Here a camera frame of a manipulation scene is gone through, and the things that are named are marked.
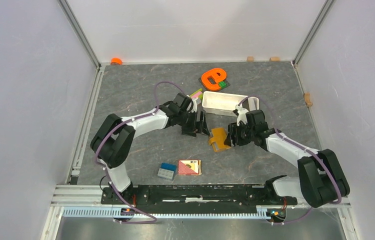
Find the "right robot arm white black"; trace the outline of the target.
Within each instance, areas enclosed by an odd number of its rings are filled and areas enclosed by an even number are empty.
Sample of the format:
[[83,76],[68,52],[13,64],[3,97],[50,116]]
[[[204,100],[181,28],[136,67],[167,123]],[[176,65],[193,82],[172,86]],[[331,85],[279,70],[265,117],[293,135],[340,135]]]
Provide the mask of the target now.
[[307,147],[286,136],[276,128],[269,128],[262,110],[235,109],[236,122],[228,125],[226,145],[232,147],[254,143],[275,154],[298,170],[298,177],[285,175],[266,181],[264,198],[270,204],[284,197],[305,200],[311,207],[339,204],[350,194],[350,186],[337,155],[330,149]]

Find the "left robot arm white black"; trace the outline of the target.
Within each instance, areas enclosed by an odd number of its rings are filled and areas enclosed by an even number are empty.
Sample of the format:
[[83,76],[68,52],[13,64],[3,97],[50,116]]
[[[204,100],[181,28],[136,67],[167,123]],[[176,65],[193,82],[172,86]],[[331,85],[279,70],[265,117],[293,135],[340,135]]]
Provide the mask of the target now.
[[158,105],[142,114],[119,117],[108,115],[90,142],[95,160],[100,164],[110,185],[113,197],[121,204],[133,197],[129,187],[132,184],[125,160],[129,155],[133,140],[146,133],[178,125],[181,133],[196,137],[198,134],[210,135],[204,110],[198,111],[196,100],[179,92],[174,100]]

